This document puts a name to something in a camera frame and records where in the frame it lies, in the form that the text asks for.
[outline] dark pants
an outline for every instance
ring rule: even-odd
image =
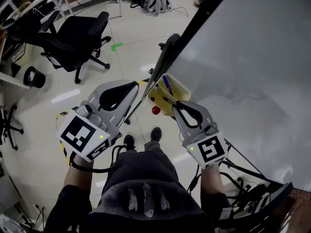
[[[159,142],[146,143],[144,152],[128,150],[120,153],[115,168],[108,173],[103,193],[115,184],[138,179],[179,182],[176,169]]]

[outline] whiteboard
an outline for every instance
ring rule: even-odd
[[[224,0],[168,73],[267,178],[311,191],[311,0]]]

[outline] black shoe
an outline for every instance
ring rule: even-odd
[[[126,135],[124,140],[123,140],[123,144],[126,145],[125,149],[128,150],[133,150],[135,148],[135,140],[133,138],[133,136],[131,135]]]
[[[151,131],[151,140],[159,142],[162,137],[162,130],[159,127],[154,128]]]

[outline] green tape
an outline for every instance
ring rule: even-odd
[[[111,51],[115,52],[116,48],[121,47],[121,46],[123,46],[123,42],[119,42],[114,45],[111,45]]]

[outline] tiled floor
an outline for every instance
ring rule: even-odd
[[[103,35],[111,36],[112,40],[103,45],[100,56],[102,61],[110,63],[111,69],[104,70],[95,62],[89,61],[80,85],[74,83],[74,72],[55,70],[46,58],[40,56],[42,49],[34,47],[33,59],[23,66],[17,77],[22,79],[25,70],[29,66],[35,66],[46,75],[46,84],[41,89],[32,88],[26,91],[5,84],[6,106],[10,108],[17,101],[15,119],[22,124],[25,133],[15,134],[18,151],[12,150],[8,144],[1,147],[5,166],[29,208],[33,203],[37,203],[44,206],[48,213],[56,203],[68,169],[60,143],[56,139],[56,115],[79,105],[102,83],[119,79],[140,81],[150,77],[148,70],[155,66],[160,55],[158,44],[165,42],[173,33],[182,34],[197,11],[193,1],[171,0],[175,8],[185,7],[189,17],[179,12],[147,15],[141,8],[130,9],[129,1],[123,3],[123,17],[118,17],[119,6],[114,1],[82,8],[77,15],[96,17],[101,11],[110,14],[109,24]],[[63,22],[63,19],[55,22],[56,30]],[[110,45],[119,42],[124,45],[112,52]],[[195,174],[196,163],[182,148],[178,137],[179,128],[175,122],[162,114],[153,115],[151,108],[152,105],[144,101],[133,115],[131,125],[123,124],[121,132],[123,136],[131,134],[136,140],[138,151],[141,151],[143,145],[149,141],[152,128],[161,127],[161,146],[176,166],[181,183],[188,187]],[[105,151],[96,159],[95,167],[108,166],[110,156],[111,151]],[[250,167],[233,151],[230,158],[237,164]],[[227,171],[233,177],[237,177],[232,171]],[[95,206],[100,199],[105,180],[106,174],[93,175],[90,199]],[[228,180],[224,179],[224,182],[229,185]],[[193,196],[199,202],[199,186],[193,192]]]

